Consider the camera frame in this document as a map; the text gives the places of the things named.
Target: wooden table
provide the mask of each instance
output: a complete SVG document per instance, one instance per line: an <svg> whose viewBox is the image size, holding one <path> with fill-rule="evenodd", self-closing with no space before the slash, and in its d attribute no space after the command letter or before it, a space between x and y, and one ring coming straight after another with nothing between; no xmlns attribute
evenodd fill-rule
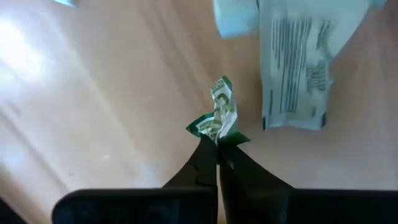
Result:
<svg viewBox="0 0 398 224"><path fill-rule="evenodd" d="M398 2L335 59L323 131L262 132L256 34L221 40L211 0L0 3L0 193L29 223L81 188L159 187L199 139L185 127L234 84L241 146L295 187L398 188Z"/></svg>

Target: wood grain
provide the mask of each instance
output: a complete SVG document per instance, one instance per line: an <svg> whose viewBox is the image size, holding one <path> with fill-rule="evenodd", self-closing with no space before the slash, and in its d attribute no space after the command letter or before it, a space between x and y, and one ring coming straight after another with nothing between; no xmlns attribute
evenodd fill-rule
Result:
<svg viewBox="0 0 398 224"><path fill-rule="evenodd" d="M196 148L185 127L212 110L222 75L252 139L241 147L275 175L397 189L397 13L397 1L369 11L333 62L323 131L263 133L258 36L221 40L211 0L2 2L0 32L14 38L0 38L1 197L50 223L72 190L161 186Z"/></svg>

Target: black plastic object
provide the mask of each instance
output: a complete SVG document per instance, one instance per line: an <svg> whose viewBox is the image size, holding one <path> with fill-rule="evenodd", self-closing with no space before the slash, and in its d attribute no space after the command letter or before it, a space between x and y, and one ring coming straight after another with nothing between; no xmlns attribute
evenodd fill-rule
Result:
<svg viewBox="0 0 398 224"><path fill-rule="evenodd" d="M53 223L216 223L217 163L228 224L398 223L397 192L295 189L206 136L163 188L80 190L56 204Z"/></svg>

